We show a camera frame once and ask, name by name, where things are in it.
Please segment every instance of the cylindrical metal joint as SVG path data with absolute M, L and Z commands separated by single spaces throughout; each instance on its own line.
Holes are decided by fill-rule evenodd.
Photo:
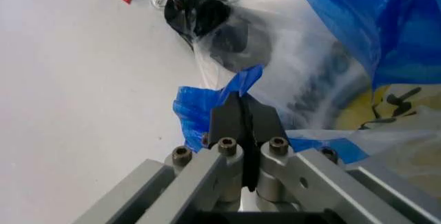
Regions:
M 276 155 L 285 155 L 288 152 L 288 141 L 283 137 L 271 138 L 270 151 Z
M 232 156 L 236 154 L 236 147 L 238 143 L 234 138 L 224 137 L 218 142 L 218 151 L 225 156 Z
M 322 147 L 320 149 L 323 155 L 325 155 L 330 161 L 332 161 L 334 164 L 338 163 L 338 154 L 337 151 L 330 147 Z
M 192 151 L 186 146 L 179 146 L 173 150 L 173 164 L 177 166 L 186 166 L 192 160 Z

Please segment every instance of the blue plastic bag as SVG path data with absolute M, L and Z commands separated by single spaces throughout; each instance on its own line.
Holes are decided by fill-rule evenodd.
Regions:
M 307 0 L 381 85 L 441 82 L 441 0 Z
M 232 91 L 238 91 L 239 96 L 246 94 L 262 76 L 262 70 L 263 66 L 257 65 L 239 72 L 226 87 L 218 91 L 180 87 L 173 102 L 173 111 L 181 121 L 185 145 L 198 152 L 202 148 L 202 135 L 210 127 L 210 110 L 222 105 Z

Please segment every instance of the white surface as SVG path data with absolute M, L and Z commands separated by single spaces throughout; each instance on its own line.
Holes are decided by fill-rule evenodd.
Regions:
M 0 223 L 72 222 L 183 143 L 199 73 L 149 1 L 0 0 Z

